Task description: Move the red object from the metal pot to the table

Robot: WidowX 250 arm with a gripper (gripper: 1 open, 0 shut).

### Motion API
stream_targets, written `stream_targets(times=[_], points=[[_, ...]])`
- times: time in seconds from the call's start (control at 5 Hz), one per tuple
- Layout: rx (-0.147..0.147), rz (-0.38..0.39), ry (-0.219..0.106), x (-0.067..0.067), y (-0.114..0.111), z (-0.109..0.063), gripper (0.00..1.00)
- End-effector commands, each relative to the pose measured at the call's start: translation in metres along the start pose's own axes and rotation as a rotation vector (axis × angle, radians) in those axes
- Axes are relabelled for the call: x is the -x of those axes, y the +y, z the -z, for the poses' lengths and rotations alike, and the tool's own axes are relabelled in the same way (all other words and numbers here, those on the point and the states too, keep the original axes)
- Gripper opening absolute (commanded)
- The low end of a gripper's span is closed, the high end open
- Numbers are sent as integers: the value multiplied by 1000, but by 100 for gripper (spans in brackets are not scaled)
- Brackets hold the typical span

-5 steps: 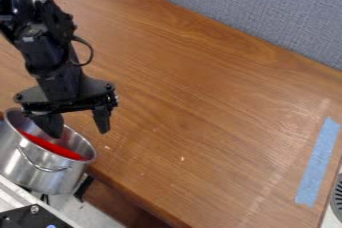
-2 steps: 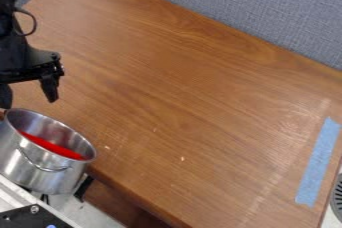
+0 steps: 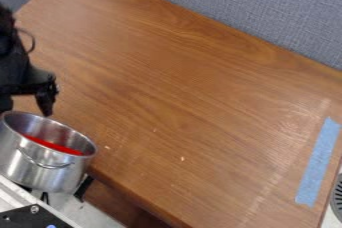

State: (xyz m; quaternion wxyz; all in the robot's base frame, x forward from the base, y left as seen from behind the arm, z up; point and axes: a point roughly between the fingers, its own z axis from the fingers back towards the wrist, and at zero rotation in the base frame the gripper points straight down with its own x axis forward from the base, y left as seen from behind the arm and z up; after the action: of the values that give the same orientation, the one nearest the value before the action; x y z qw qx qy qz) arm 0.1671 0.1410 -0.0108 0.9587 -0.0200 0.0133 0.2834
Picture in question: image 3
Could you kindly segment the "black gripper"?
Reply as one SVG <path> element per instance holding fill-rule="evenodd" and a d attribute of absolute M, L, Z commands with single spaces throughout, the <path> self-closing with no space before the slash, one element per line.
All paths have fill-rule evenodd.
<path fill-rule="evenodd" d="M 0 33 L 0 113 L 13 109 L 13 96 L 33 95 L 43 117 L 53 114 L 55 76 L 29 60 L 18 33 Z"/>

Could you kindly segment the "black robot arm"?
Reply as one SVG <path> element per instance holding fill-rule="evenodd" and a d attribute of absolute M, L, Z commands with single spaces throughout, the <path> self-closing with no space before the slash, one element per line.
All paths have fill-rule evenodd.
<path fill-rule="evenodd" d="M 13 109 L 13 96 L 33 95 L 47 117 L 58 94 L 55 75 L 30 63 L 34 37 L 14 22 L 10 9 L 0 3 L 0 114 Z"/>

